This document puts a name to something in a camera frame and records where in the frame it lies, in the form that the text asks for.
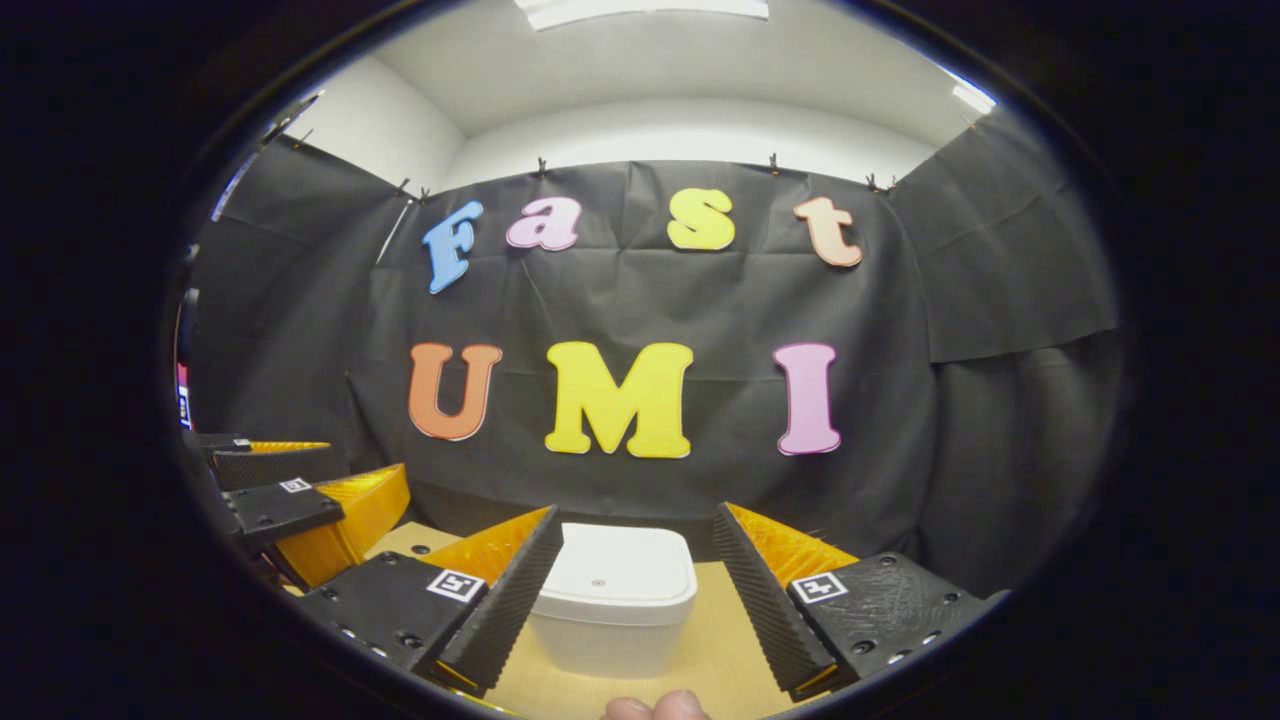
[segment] wooden table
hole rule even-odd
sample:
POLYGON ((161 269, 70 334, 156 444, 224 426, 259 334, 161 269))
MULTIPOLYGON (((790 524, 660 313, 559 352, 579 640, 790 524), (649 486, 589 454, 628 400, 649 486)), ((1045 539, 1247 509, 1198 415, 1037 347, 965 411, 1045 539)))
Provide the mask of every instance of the wooden table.
MULTIPOLYGON (((456 536, 410 523, 392 530, 366 557, 393 550, 413 555, 415 544, 438 550, 456 536)), ((511 657, 484 700, 532 720, 596 720, 614 697, 653 705, 663 693, 689 688, 716 720, 764 717, 795 707, 778 689, 755 639, 746 610, 723 562, 696 562, 698 598, 685 623, 667 674, 649 680, 589 678, 557 670, 526 624, 511 657)))

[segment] white ceiling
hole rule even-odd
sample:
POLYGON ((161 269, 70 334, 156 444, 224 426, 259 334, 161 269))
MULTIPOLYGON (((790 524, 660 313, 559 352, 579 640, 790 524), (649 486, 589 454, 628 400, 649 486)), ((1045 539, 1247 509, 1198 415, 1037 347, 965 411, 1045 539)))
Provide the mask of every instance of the white ceiling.
POLYGON ((376 56, 467 136, 603 102, 726 97, 855 118, 940 147, 977 114, 940 68, 837 4, 772 0, 769 14, 632 14, 534 32, 512 0, 472 0, 376 56))

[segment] pink letter i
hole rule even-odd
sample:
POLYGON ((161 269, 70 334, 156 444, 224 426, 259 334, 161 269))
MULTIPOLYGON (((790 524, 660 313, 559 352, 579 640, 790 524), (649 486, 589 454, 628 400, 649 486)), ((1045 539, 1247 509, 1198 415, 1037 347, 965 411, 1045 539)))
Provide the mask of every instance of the pink letter i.
POLYGON ((787 434, 778 441, 778 452, 813 455, 840 447, 827 391, 827 368, 836 361, 836 350, 801 342, 780 347, 773 359, 787 374, 787 434))

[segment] black 3d printed part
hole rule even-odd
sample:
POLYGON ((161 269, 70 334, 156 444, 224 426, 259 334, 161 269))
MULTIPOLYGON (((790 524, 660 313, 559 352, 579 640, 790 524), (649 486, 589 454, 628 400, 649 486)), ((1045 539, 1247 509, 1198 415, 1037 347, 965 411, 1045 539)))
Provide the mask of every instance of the black 3d printed part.
POLYGON ((867 678, 946 644, 1007 591, 978 600, 908 557, 883 553, 795 580, 787 593, 841 664, 867 678))
POLYGON ((298 598, 365 652, 419 675, 485 596, 485 582, 383 552, 298 598))
POLYGON ((239 519, 251 553, 344 518, 340 505, 300 479, 224 492, 223 497, 239 519))
POLYGON ((516 637, 564 544, 556 518, 557 507, 552 506, 502 578, 449 641, 439 659, 443 666, 436 664, 433 669, 436 679, 477 697, 498 684, 516 637))
POLYGON ((714 520, 716 551, 724 561, 737 589, 764 659, 778 689, 804 688, 809 697, 829 687, 838 669, 836 659, 823 647, 800 612, 778 585, 759 551, 739 527, 732 512, 721 505, 714 520))
POLYGON ((307 447, 284 452, 214 452, 218 482, 234 491, 271 486, 302 478, 323 483, 348 475, 347 462, 337 447, 307 447))

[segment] black fabric backdrop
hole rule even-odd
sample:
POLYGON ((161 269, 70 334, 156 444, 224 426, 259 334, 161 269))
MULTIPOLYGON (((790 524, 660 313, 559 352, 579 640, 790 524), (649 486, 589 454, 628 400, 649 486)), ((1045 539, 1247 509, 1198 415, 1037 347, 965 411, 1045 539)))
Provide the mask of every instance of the black fabric backdrop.
POLYGON ((460 534, 557 502, 573 519, 677 529, 701 559, 727 500, 982 594, 1088 516, 1120 393, 1115 300, 1075 190, 998 110, 888 195, 750 165, 611 163, 406 202, 314 149, 268 147, 198 238, 197 429, 328 439, 353 470, 404 461, 424 519, 460 534), (728 193, 732 245, 672 246, 667 202, 685 187, 728 193), (582 204, 572 247, 507 245, 525 204, 559 195, 582 204), (860 265, 814 252, 792 209, 817 196, 852 213, 860 265), (431 296, 422 236, 471 200, 485 210, 470 268, 431 296), (616 382, 646 345, 689 346, 691 455, 605 455, 594 439, 586 455, 548 451, 545 354, 563 341, 596 345, 616 382), (421 342, 454 350, 445 413, 461 406, 462 348, 503 351, 466 441, 408 418, 421 342), (772 354, 794 342, 838 354, 833 452, 777 450, 787 400, 772 354))

